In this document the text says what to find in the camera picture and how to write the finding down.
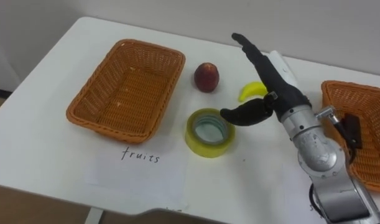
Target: orange wicker basket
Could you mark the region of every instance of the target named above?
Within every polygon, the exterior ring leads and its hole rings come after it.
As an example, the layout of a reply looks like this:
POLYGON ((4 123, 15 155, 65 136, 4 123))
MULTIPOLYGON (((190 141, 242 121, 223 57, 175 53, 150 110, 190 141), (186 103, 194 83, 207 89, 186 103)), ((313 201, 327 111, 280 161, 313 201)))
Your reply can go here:
MULTIPOLYGON (((359 118, 362 149, 350 166, 350 172, 369 190, 380 192, 380 88, 355 83, 325 81, 322 83, 323 106, 333 105, 336 115, 346 113, 359 118)), ((345 140, 332 124, 324 123, 327 136, 346 149, 345 140)))
POLYGON ((183 53, 138 40, 120 40, 67 109, 74 124, 142 143, 160 124, 185 63, 183 53))

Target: yellow banana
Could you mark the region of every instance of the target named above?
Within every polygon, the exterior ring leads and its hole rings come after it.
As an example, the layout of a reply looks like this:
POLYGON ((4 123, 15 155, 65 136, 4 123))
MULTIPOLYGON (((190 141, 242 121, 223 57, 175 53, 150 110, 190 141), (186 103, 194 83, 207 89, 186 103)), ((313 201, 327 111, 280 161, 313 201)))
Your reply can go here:
POLYGON ((238 101, 243 102, 250 96, 265 96, 267 89, 261 82, 251 82, 244 86, 239 95, 238 101))

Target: white table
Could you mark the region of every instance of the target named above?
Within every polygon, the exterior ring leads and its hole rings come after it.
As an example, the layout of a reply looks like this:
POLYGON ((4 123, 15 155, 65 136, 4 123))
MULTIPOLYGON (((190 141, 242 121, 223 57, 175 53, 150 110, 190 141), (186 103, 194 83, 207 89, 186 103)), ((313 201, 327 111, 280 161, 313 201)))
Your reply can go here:
MULTIPOLYGON (((187 57, 170 102, 178 109, 169 106, 165 117, 170 119, 164 119, 159 129, 165 134, 181 131, 180 125, 180 129, 170 128, 172 123, 184 124, 196 109, 236 107, 241 87, 259 80, 237 47, 81 18, 0 108, 0 185, 125 214, 165 208, 157 202, 140 202, 135 195, 85 184, 83 176, 97 147, 117 143, 65 118, 68 104, 93 70, 113 44, 125 38, 168 46, 187 57), (219 89, 213 94, 200 93, 190 84, 202 62, 212 62, 220 70, 219 89)), ((316 108, 321 103, 317 90, 324 80, 380 87, 379 76, 286 59, 316 108)), ((285 223, 281 164, 297 163, 296 154, 275 117, 251 128, 237 128, 234 149, 224 156, 211 160, 190 154, 185 184, 188 206, 182 212, 228 223, 285 223)), ((380 208, 380 195, 374 198, 380 208)))

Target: red peach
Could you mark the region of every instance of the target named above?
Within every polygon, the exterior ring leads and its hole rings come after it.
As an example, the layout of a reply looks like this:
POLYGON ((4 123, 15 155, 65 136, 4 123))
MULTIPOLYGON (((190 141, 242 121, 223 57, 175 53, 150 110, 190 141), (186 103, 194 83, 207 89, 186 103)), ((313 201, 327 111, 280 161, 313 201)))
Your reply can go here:
POLYGON ((198 89, 204 93, 210 93, 219 83, 219 71, 212 63, 203 63, 195 70, 194 81, 198 89))

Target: white wall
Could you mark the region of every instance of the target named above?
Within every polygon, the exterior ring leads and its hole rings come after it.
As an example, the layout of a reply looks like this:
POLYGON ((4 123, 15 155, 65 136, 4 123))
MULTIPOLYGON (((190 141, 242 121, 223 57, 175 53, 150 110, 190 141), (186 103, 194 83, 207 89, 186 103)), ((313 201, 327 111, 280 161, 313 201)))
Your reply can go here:
POLYGON ((0 89, 13 91, 20 84, 21 80, 11 67, 3 51, 0 49, 0 89))
POLYGON ((0 47, 24 78, 81 16, 380 74, 380 0, 0 0, 0 47))

